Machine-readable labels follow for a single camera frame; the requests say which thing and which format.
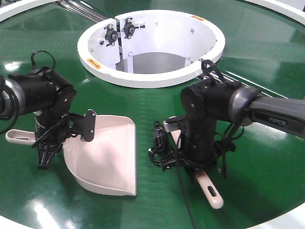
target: orange sticker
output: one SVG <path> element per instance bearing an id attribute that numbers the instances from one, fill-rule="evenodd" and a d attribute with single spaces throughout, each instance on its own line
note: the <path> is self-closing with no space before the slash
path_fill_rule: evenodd
<path id="1" fill-rule="evenodd" d="M 98 62 L 96 62 L 94 59 L 92 59 L 92 58 L 88 58 L 87 61 L 88 61 L 93 67 L 95 67 L 96 69 L 101 69 L 101 68 L 102 68 L 102 66 L 101 66 Z"/>
<path id="2" fill-rule="evenodd" d="M 191 17 L 192 17 L 192 18 L 196 18 L 196 19 L 198 19 L 198 20 L 200 20 L 200 21 L 205 21 L 204 18 L 198 17 L 198 16 L 196 16 L 196 15 L 192 15 Z"/>

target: white cylindrical bin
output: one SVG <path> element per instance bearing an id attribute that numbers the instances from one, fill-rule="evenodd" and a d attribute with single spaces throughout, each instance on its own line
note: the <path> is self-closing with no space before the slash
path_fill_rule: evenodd
<path id="1" fill-rule="evenodd" d="M 118 39 L 111 41 L 107 36 L 114 31 L 118 32 Z M 80 37 L 78 52 L 83 66 L 105 81 L 157 88 L 198 76 L 200 60 L 216 62 L 224 45 L 220 29 L 201 17 L 170 10 L 143 10 L 91 26 Z M 176 60 L 180 66 L 171 66 Z"/>

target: black cable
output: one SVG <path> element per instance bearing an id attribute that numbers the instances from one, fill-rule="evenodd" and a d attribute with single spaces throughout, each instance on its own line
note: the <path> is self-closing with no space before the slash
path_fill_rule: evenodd
<path id="1" fill-rule="evenodd" d="M 178 141 L 177 141 L 177 146 L 179 145 L 180 139 L 181 138 L 179 136 Z M 178 180 L 179 180 L 179 183 L 180 183 L 180 187 L 181 187 L 181 191 L 182 191 L 182 194 L 183 194 L 183 197 L 184 197 L 186 208 L 187 208 L 187 211 L 189 213 L 189 216 L 190 216 L 193 228 L 197 229 L 197 225 L 195 223 L 195 219 L 194 219 L 193 211 L 192 211 L 192 208 L 191 208 L 190 200 L 189 200 L 189 198 L 187 196 L 187 193 L 186 193 L 186 190 L 185 190 L 185 186 L 184 186 L 184 183 L 182 181 L 182 176 L 181 176 L 181 173 L 180 173 L 180 170 L 179 170 L 178 150 L 174 151 L 174 155 L 175 155 L 175 161 L 176 161 L 176 169 L 177 169 Z"/>
<path id="2" fill-rule="evenodd" d="M 160 160 L 170 154 L 166 130 L 160 122 L 155 121 L 153 123 L 153 147 L 148 150 L 148 157 L 156 166 L 160 167 Z"/>

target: green surface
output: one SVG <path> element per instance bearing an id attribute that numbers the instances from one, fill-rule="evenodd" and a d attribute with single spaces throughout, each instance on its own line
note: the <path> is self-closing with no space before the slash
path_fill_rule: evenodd
<path id="1" fill-rule="evenodd" d="M 146 9 L 189 12 L 216 24 L 226 47 L 218 66 L 290 98 L 305 96 L 305 27 L 270 10 L 235 0 L 88 0 L 104 15 Z M 161 89 L 134 89 L 104 82 L 81 65 L 76 49 L 91 25 L 54 4 L 27 11 L 0 24 L 0 73 L 30 69 L 30 55 L 47 50 L 57 60 L 56 71 L 78 91 L 71 111 L 88 108 L 101 115 L 130 117 L 137 128 L 136 197 L 112 197 L 81 188 L 58 155 L 47 171 L 36 169 L 36 152 L 11 145 L 0 136 L 0 214 L 36 228 L 151 229 L 192 228 L 175 169 L 162 172 L 148 159 L 153 121 L 184 114 L 180 91 L 196 80 Z M 41 65 L 51 61 L 43 54 Z M 19 118 L 14 128 L 33 131 L 34 116 Z M 227 123 L 219 122 L 223 131 Z M 195 222 L 200 229 L 239 229 L 272 219 L 305 200 L 303 139 L 260 124 L 246 128 L 227 155 L 229 177 L 217 169 L 210 177 L 224 198 L 212 209 L 198 184 L 183 173 Z"/>

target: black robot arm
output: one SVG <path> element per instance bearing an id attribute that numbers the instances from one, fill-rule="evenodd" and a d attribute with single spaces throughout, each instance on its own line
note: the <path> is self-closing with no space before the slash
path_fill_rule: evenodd
<path id="1" fill-rule="evenodd" d="M 31 146 L 38 151 L 39 169 L 47 169 L 52 158 L 61 151 L 62 144 L 69 137 L 81 135 L 85 141 L 94 138 L 95 112 L 88 110 L 85 116 L 69 112 L 76 96 L 73 85 L 51 68 L 36 69 L 35 54 L 31 56 L 32 70 L 25 75 L 1 77 L 0 119 L 14 117 L 12 128 L 18 116 L 34 112 L 36 119 L 35 140 Z"/>
<path id="2" fill-rule="evenodd" d="M 252 122 L 305 138 L 305 100 L 267 97 L 255 87 L 227 81 L 209 60 L 202 62 L 202 69 L 203 80 L 181 91 L 186 114 L 164 121 L 167 132 L 181 130 L 179 161 L 173 155 L 162 158 L 160 165 L 164 170 L 178 165 L 189 174 L 198 170 L 209 172 L 217 158 L 235 150 L 234 134 L 239 127 Z M 215 140 L 217 120 L 231 123 L 219 141 Z M 225 159 L 223 168 L 226 176 Z"/>

